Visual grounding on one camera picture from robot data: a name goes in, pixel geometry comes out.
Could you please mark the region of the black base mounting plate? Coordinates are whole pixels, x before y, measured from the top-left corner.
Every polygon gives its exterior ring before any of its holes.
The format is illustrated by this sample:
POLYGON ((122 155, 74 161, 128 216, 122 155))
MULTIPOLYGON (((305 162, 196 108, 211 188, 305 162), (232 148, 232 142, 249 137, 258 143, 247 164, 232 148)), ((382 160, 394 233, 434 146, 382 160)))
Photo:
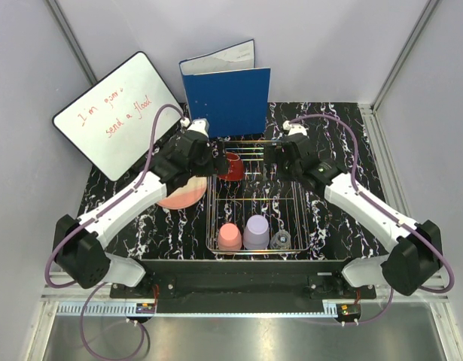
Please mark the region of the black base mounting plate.
POLYGON ((113 299, 152 297, 157 313, 192 314, 326 314, 325 300, 373 300, 372 287, 349 286, 340 271, 343 261, 312 260, 167 260, 142 261, 148 275, 140 290, 111 286, 113 299))

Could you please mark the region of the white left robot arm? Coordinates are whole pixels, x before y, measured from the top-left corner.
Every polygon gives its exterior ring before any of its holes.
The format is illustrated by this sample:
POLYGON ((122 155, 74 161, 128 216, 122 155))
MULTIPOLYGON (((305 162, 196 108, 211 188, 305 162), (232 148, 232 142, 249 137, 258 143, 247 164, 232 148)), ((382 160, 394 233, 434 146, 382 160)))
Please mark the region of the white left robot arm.
POLYGON ((123 284, 138 298, 146 297, 153 280, 137 260, 106 252, 110 241, 152 205, 186 208, 206 190, 206 178, 218 174, 206 130, 198 119, 176 140, 152 156, 150 164, 119 193, 94 210, 56 225, 51 259, 84 289, 106 282, 123 284))

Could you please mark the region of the clear glass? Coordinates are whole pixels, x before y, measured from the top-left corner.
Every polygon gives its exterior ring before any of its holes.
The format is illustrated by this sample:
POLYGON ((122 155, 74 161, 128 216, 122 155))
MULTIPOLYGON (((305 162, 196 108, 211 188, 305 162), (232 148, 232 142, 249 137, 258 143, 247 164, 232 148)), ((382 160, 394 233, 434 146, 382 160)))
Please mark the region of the clear glass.
POLYGON ((278 231, 270 239, 270 249, 290 250, 291 249, 291 234, 285 230, 278 231))

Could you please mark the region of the whiteboard with red writing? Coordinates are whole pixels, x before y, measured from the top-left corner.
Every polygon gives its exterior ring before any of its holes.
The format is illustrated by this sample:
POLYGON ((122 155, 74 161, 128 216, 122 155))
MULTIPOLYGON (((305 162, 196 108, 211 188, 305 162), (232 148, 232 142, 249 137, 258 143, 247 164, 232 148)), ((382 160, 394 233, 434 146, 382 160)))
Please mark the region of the whiteboard with red writing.
POLYGON ((148 56, 137 52, 53 117, 54 126, 109 180, 149 149, 156 112, 179 106, 148 56))

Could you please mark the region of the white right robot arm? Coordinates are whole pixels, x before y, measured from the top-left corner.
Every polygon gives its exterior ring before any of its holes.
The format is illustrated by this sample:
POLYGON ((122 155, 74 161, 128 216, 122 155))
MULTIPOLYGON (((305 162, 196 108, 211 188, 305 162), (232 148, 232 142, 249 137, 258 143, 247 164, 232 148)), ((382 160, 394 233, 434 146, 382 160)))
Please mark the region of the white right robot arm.
POLYGON ((297 133, 265 146, 264 162, 276 165, 279 177, 345 211, 385 248, 384 256, 348 261, 331 281, 337 296, 345 299, 359 287, 379 284, 410 296, 442 268, 441 235, 435 223, 418 223, 388 206, 356 183, 343 165, 319 159, 307 136, 297 133))

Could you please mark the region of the cream and pink plate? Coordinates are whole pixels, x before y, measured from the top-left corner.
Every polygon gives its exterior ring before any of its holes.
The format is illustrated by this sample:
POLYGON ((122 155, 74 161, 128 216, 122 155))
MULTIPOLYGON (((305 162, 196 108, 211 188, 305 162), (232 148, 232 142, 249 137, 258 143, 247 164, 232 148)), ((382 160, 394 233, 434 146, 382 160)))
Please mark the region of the cream and pink plate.
POLYGON ((185 186, 178 188, 157 204, 169 210, 185 209, 196 204, 204 196, 206 190, 206 177, 192 177, 185 186))

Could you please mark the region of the pink cup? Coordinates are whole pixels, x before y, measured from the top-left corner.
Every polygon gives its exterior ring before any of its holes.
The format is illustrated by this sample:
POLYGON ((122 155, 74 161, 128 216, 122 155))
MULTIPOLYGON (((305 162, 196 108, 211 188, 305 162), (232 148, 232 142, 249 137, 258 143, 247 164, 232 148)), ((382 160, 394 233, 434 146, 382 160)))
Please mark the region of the pink cup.
POLYGON ((219 250, 240 250, 242 247, 242 235, 234 223, 225 223, 218 233, 219 250))

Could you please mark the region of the wire dish rack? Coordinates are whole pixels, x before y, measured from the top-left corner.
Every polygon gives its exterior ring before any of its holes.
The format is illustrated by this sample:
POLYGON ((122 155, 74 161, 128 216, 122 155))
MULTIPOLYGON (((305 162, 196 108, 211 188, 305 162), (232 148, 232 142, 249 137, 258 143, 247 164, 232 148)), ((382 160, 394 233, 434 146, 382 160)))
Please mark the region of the wire dish rack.
POLYGON ((275 141, 225 141, 221 153, 242 161, 239 180, 210 177, 207 183, 206 246, 215 254, 300 253, 311 245, 306 192, 265 163, 275 141))

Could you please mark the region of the lilac cup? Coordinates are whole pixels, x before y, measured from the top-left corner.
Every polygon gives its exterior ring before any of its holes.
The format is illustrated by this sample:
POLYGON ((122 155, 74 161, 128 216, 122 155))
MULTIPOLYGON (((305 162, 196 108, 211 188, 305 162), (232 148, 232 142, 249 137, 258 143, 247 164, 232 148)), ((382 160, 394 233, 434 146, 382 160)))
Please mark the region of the lilac cup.
POLYGON ((268 220, 261 215, 251 216, 245 226, 242 243, 247 250, 265 250, 270 242, 268 220))

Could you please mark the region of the red bowl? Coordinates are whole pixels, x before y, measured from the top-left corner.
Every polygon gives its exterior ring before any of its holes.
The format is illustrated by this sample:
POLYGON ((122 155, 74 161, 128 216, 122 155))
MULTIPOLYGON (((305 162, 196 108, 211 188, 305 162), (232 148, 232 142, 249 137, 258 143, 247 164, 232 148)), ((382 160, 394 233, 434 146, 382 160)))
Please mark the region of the red bowl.
POLYGON ((241 181, 245 173, 243 161, 236 153, 226 152, 226 155, 228 161, 228 174, 217 175, 217 177, 224 181, 241 181))

